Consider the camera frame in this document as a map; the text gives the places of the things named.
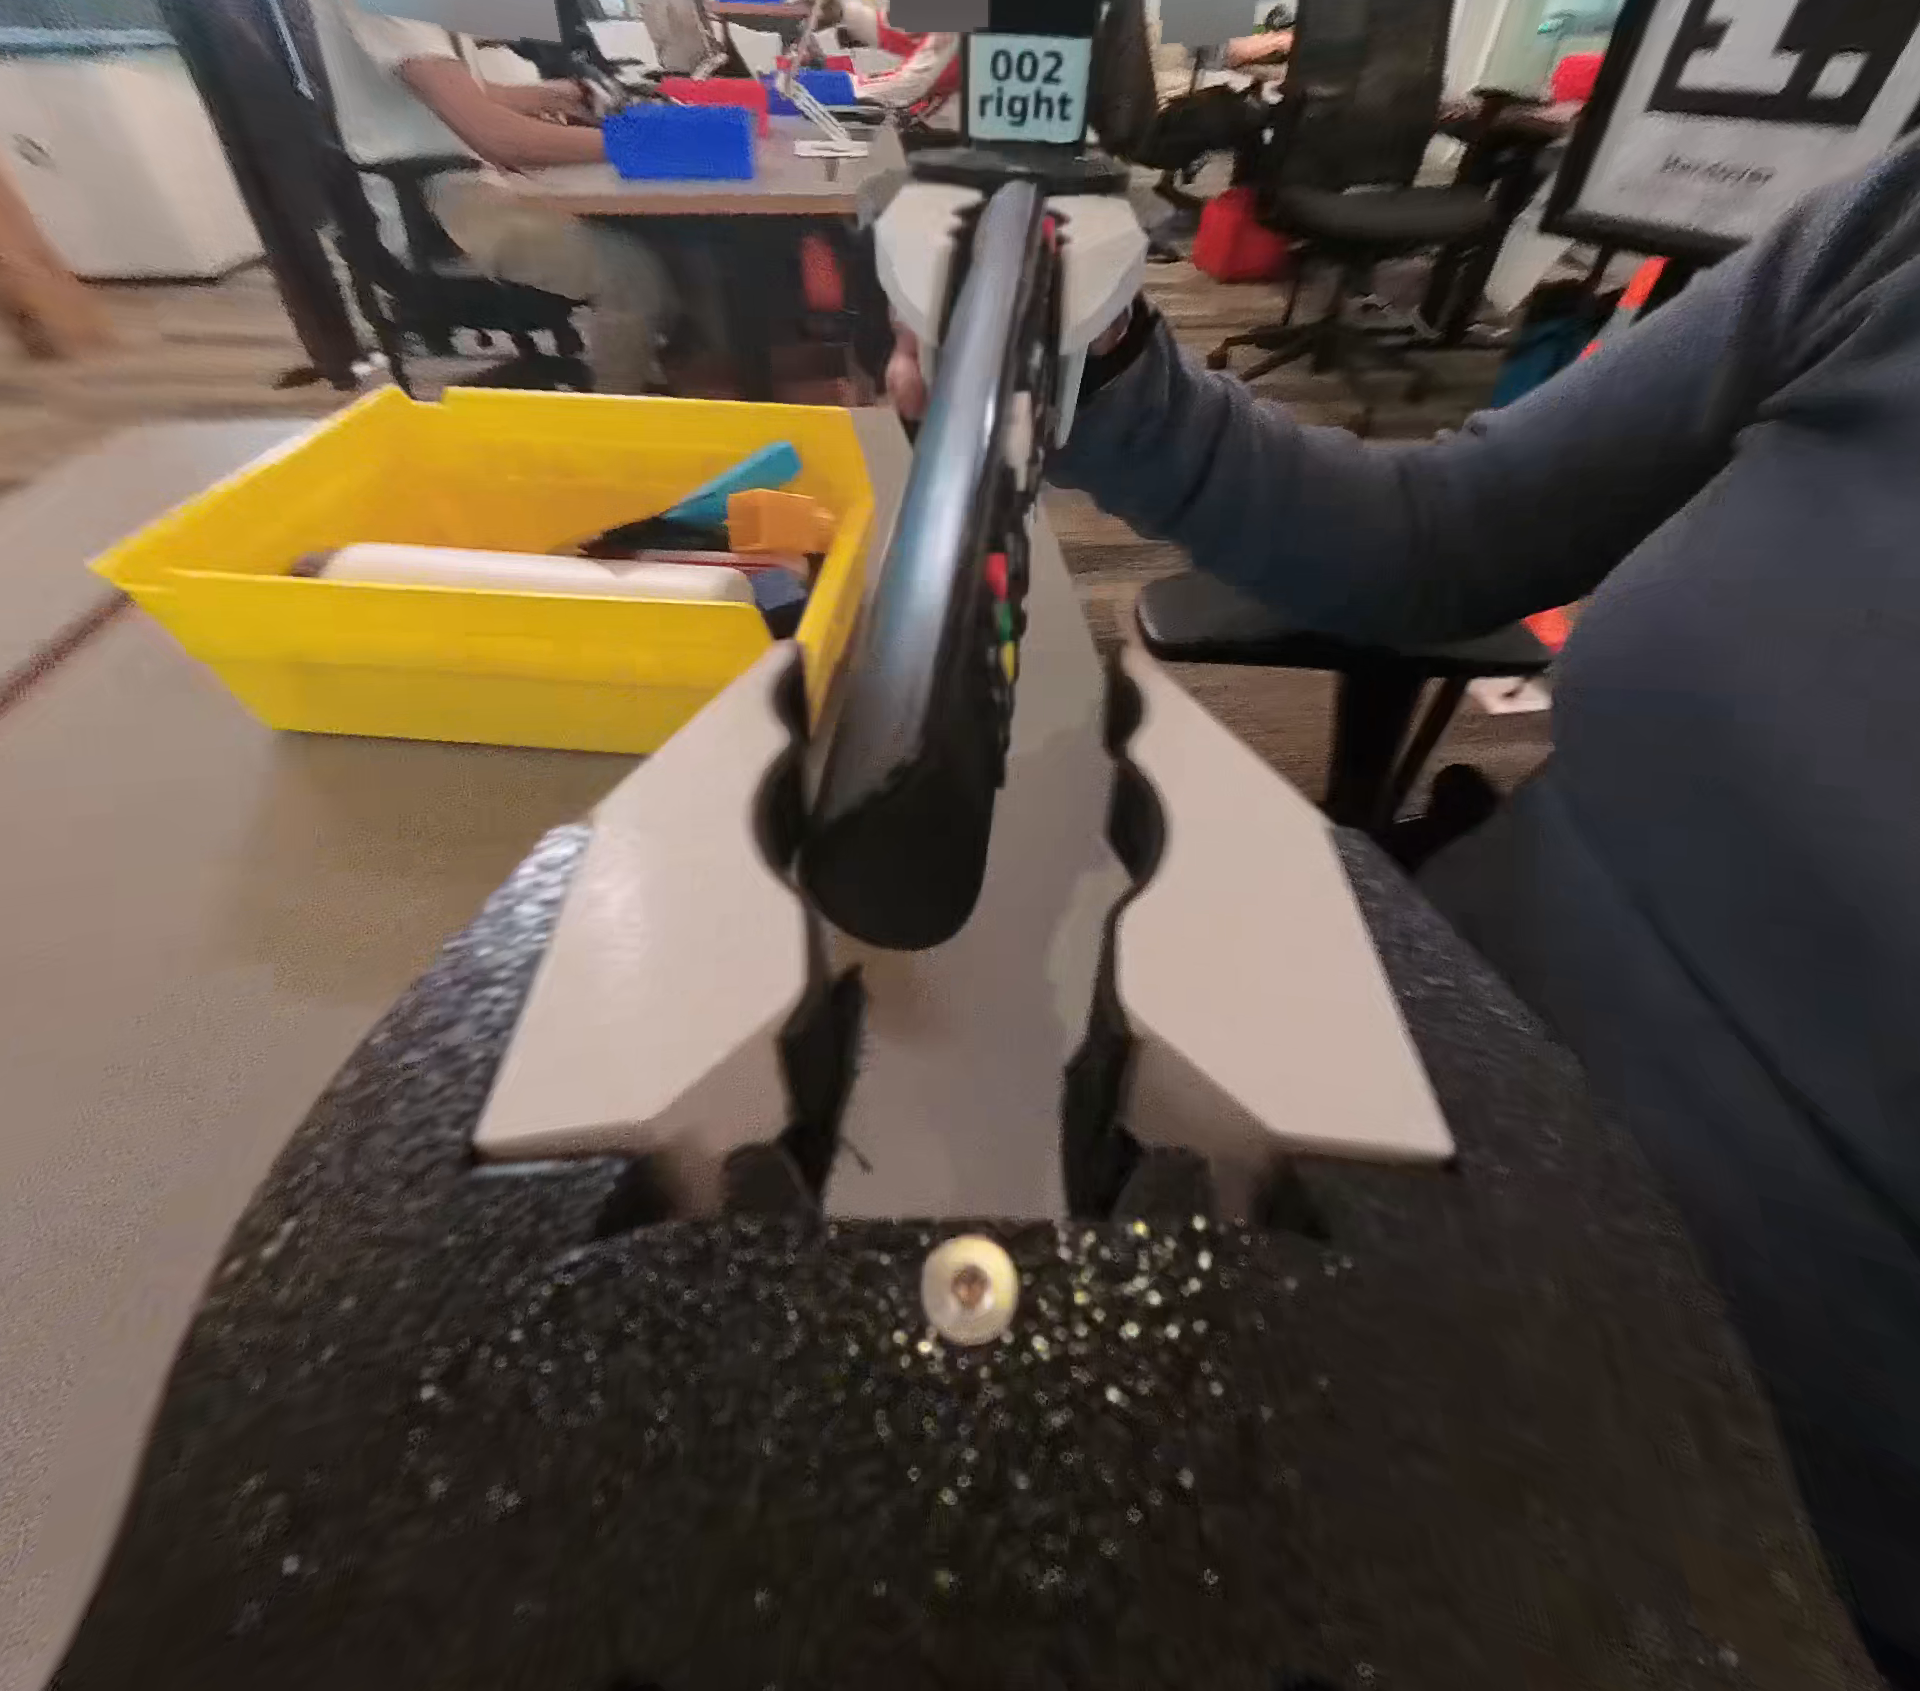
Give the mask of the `person's right forearm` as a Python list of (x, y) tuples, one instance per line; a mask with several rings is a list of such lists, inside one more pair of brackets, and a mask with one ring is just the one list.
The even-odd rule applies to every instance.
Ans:
[(1342, 638), (1468, 638), (1588, 596), (1731, 459), (1766, 304), (1695, 280), (1650, 328), (1444, 441), (1304, 426), (1142, 315), (1053, 476), (1212, 583)]

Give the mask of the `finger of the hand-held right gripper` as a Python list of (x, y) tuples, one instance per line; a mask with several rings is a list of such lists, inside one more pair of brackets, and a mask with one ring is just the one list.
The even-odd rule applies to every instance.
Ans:
[(958, 183), (902, 183), (875, 211), (875, 280), (886, 315), (934, 350), (944, 345), (948, 280), (965, 261), (965, 232), (984, 196)]
[(1133, 308), (1143, 224), (1127, 196), (1042, 198), (1042, 454), (1067, 441), (1091, 345)]

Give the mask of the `grey office table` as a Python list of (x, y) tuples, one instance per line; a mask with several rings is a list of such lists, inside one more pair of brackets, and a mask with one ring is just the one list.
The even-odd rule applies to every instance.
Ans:
[(884, 125), (829, 158), (803, 119), (769, 119), (756, 177), (617, 177), (578, 171), (492, 171), (514, 210), (588, 218), (597, 241), (635, 232), (661, 255), (709, 255), (709, 308), (724, 321), (719, 360), (676, 360), (676, 371), (730, 386), (743, 399), (771, 399), (796, 386), (870, 371), (870, 341), (886, 330), (875, 304), (875, 252), (860, 198), (906, 171)]

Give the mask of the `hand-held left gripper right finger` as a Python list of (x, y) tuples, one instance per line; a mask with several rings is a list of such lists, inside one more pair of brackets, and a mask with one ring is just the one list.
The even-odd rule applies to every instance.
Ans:
[(1066, 1201), (1268, 1218), (1296, 1165), (1454, 1168), (1329, 820), (1157, 658), (1109, 658), (1117, 898), (1066, 1070)]

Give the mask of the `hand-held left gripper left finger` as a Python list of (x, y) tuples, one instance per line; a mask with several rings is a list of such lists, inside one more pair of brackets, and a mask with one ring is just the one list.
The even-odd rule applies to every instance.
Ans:
[(870, 985), (795, 889), (803, 658), (771, 638), (597, 811), (474, 1122), (495, 1168), (620, 1155), (661, 1215), (822, 1215)]

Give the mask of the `yellow plastic bin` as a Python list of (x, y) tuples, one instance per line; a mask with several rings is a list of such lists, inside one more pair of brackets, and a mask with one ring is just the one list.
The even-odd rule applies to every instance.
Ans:
[(796, 614), (803, 722), (858, 636), (875, 483), (848, 408), (399, 386), (88, 558), (263, 726), (653, 757), (769, 650), (743, 596), (295, 579), (326, 547), (556, 554), (788, 441), (838, 532)]

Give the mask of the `white roll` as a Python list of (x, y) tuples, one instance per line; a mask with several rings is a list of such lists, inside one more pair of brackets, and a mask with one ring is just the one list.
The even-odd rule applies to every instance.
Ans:
[(643, 596), (643, 604), (750, 604), (756, 583), (733, 563), (695, 558), (578, 558), (578, 554), (474, 554), (474, 547), (399, 547), (358, 541), (299, 554), (289, 579), (386, 583), (386, 590), (505, 590), (505, 596)]

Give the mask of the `teal plastic tool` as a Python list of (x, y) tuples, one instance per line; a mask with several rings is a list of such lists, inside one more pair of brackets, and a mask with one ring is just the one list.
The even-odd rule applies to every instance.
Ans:
[(771, 441), (705, 476), (695, 497), (665, 500), (661, 523), (676, 527), (730, 527), (730, 500), (750, 489), (788, 489), (796, 476), (796, 443)]

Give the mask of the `orange yellow block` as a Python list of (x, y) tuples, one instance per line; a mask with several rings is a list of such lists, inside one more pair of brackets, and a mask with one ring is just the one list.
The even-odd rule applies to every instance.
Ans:
[(756, 483), (724, 500), (724, 532), (730, 532), (730, 554), (822, 558), (838, 541), (838, 515), (818, 497)]

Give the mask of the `red bag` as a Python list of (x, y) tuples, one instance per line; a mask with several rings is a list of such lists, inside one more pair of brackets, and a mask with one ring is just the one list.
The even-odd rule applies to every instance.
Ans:
[(1261, 218), (1261, 191), (1218, 191), (1196, 211), (1188, 261), (1210, 280), (1285, 280), (1296, 252)]

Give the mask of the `black mesh office chair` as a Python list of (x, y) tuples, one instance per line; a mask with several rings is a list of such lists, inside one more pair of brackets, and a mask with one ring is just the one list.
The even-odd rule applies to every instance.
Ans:
[(1444, 129), (1454, 0), (1296, 0), (1277, 119), (1251, 158), (1251, 218), (1291, 246), (1285, 321), (1230, 330), (1210, 371), (1261, 350), (1241, 386), (1285, 363), (1332, 371), (1375, 426), (1375, 376), (1406, 399), (1433, 388), (1423, 330), (1350, 321), (1376, 261), (1476, 252), (1498, 210), (1470, 183), (1423, 191)]

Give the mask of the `red plastic bin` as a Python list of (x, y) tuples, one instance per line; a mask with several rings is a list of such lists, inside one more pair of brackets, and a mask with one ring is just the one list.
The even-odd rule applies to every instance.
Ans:
[(771, 119), (759, 77), (661, 77), (653, 93), (695, 115), (719, 115), (719, 108), (750, 115), (756, 139), (769, 139)]

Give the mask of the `black remote control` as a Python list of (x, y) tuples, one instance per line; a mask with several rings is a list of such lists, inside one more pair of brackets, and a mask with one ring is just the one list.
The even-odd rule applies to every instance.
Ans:
[(1042, 191), (1016, 177), (984, 196), (796, 837), (803, 898), (875, 950), (936, 950), (984, 898), (1016, 745), (1028, 527), (1056, 426), (1056, 280)]

